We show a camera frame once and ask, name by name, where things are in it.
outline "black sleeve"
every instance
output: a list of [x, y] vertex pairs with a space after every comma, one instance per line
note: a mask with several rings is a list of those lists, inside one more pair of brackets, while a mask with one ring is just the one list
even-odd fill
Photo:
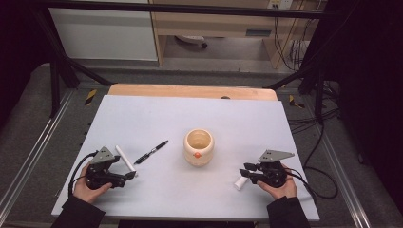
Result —
[[51, 228], [97, 228], [105, 212], [73, 196], [63, 205], [63, 211]]
[[270, 228], [311, 227], [298, 198], [280, 198], [267, 206]]

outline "black pen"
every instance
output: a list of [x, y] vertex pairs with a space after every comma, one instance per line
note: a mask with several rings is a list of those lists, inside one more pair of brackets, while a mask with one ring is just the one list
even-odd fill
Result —
[[161, 142], [161, 144], [157, 145], [154, 149], [152, 149], [149, 153], [146, 153], [142, 155], [139, 159], [134, 162], [134, 164], [140, 164], [141, 162], [144, 162], [144, 160], [148, 159], [150, 155], [155, 153], [157, 150], [161, 149], [161, 147], [165, 146], [168, 143], [168, 141]]

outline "ceramic cup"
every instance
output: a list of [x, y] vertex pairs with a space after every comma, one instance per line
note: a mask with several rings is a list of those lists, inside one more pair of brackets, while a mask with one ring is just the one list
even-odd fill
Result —
[[183, 140], [184, 157], [194, 166], [204, 166], [213, 158], [214, 138], [204, 129], [193, 129]]

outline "hand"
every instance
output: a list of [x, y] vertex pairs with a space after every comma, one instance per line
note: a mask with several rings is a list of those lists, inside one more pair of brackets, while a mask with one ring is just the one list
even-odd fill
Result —
[[[81, 171], [80, 177], [86, 175], [86, 170], [88, 169], [88, 167], [89, 163]], [[77, 180], [77, 183], [74, 187], [73, 196], [92, 204], [99, 196], [105, 193], [111, 186], [112, 183], [107, 183], [96, 190], [92, 190], [88, 188], [88, 186], [86, 186], [86, 178], [80, 178]]]
[[[288, 167], [284, 164], [282, 166], [285, 169], [288, 169]], [[284, 185], [282, 185], [280, 188], [271, 187], [270, 185], [260, 180], [258, 180], [258, 186], [264, 191], [270, 193], [270, 195], [272, 195], [275, 200], [283, 197], [294, 198], [297, 196], [297, 187], [294, 183], [293, 177], [291, 177], [290, 175], [287, 175]]]

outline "white table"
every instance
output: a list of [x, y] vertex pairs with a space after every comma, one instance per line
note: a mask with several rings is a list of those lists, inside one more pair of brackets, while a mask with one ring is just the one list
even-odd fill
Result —
[[[194, 167], [184, 159], [183, 137], [193, 128], [209, 130], [215, 140], [213, 160]], [[135, 168], [139, 176], [124, 188], [99, 197], [97, 207], [116, 219], [267, 220], [273, 199], [248, 181], [238, 191], [234, 182], [245, 162], [257, 163], [265, 149], [294, 152], [283, 160], [305, 179], [281, 102], [207, 98], [104, 96], [73, 168], [104, 145], [118, 155], [119, 145], [131, 161], [162, 141], [169, 144]], [[123, 161], [113, 173], [129, 170]], [[52, 215], [67, 200], [67, 182]], [[308, 220], [319, 220], [302, 183], [297, 193]]]

